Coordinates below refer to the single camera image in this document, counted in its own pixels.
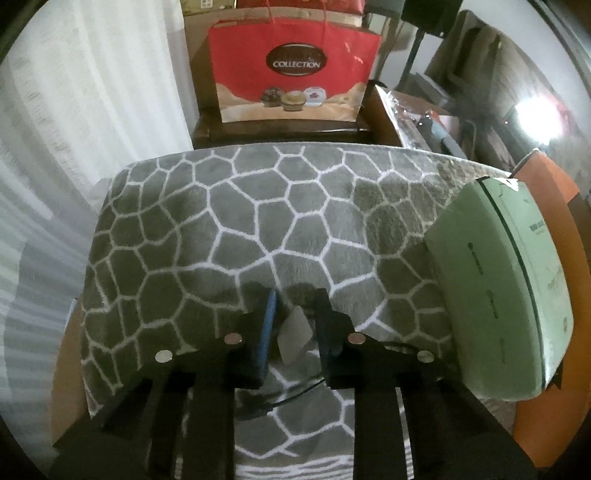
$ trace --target red paper bag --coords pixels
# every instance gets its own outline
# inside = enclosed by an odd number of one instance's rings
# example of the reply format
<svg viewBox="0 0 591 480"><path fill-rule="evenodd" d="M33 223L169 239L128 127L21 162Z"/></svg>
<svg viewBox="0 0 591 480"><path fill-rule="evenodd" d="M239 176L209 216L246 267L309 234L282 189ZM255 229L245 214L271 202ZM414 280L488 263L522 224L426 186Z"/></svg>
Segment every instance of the red paper bag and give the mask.
<svg viewBox="0 0 591 480"><path fill-rule="evenodd" d="M266 7L265 0L236 0L236 8ZM345 14L363 15L365 0L269 0L271 7L294 8L326 8L331 12L343 12Z"/></svg>
<svg viewBox="0 0 591 480"><path fill-rule="evenodd" d="M271 18L209 29L222 122L354 122L380 36L326 21Z"/></svg>

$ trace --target bag handle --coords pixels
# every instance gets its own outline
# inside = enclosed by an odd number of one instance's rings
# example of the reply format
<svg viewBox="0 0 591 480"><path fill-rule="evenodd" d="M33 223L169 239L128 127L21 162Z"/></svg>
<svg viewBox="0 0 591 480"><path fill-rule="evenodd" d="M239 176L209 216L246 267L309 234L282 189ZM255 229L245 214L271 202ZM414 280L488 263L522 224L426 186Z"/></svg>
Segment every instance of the bag handle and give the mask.
<svg viewBox="0 0 591 480"><path fill-rule="evenodd" d="M327 2L327 0L320 0L320 3L322 4L322 12L323 12L323 16L324 16L324 21L323 21L324 28L322 29L322 47L324 47L324 42L326 40L326 28L329 23L327 12L326 12L326 2ZM269 0L265 0L265 4L266 4L267 10L269 12L269 19L272 24L275 24L275 17L273 17L273 11L271 10L271 2Z"/></svg>

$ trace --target gray blanket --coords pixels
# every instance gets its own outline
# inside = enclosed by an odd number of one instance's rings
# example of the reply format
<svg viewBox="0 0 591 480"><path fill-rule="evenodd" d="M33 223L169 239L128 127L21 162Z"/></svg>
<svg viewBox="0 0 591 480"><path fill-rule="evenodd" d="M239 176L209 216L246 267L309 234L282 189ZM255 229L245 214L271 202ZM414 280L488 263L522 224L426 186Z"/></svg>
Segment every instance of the gray blanket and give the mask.
<svg viewBox="0 0 591 480"><path fill-rule="evenodd" d="M504 172L421 151L260 144L142 161L113 180L83 292L83 372L96 411L168 349L199 349L277 288L288 307L329 290L378 340L454 364L423 235L459 189ZM272 362L266 393L293 395L317 352ZM350 478L353 395L322 386L237 422L237 478Z"/></svg>

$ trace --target cardboard box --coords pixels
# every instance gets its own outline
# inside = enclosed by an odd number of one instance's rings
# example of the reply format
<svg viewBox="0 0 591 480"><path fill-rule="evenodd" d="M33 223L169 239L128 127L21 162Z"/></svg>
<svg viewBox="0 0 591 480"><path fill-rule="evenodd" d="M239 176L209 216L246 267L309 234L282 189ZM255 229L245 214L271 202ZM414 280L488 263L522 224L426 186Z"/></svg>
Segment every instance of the cardboard box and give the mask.
<svg viewBox="0 0 591 480"><path fill-rule="evenodd" d="M183 15L196 15L206 12L236 8L236 0L181 0Z"/></svg>
<svg viewBox="0 0 591 480"><path fill-rule="evenodd" d="M76 304L57 354L50 404L51 442L55 443L74 422L88 415L80 364L82 308Z"/></svg>
<svg viewBox="0 0 591 480"><path fill-rule="evenodd" d="M274 17L303 18L308 20L323 20L322 10L273 7ZM326 12L329 22L352 27L361 27L361 17L338 12ZM268 18L266 8L241 8L211 11L201 15L191 15L184 18L187 49L191 75L197 95L199 109L209 107L219 108L217 103L216 85L213 81L212 64L209 56L208 29L219 21Z"/></svg>
<svg viewBox="0 0 591 480"><path fill-rule="evenodd" d="M374 141L378 145L431 151L413 121L404 111L400 111L399 104L396 107L392 94L399 95L398 92L386 92L376 85L364 100L363 114L374 134Z"/></svg>

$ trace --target sheer curtain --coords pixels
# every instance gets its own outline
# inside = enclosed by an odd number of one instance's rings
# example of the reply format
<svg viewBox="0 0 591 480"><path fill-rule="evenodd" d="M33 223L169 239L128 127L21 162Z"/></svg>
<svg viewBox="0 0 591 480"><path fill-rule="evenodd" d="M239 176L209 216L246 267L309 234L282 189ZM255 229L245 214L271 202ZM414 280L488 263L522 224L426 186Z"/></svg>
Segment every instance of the sheer curtain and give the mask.
<svg viewBox="0 0 591 480"><path fill-rule="evenodd" d="M49 0L0 64L0 413L42 470L109 178L192 150L198 117L178 0Z"/></svg>

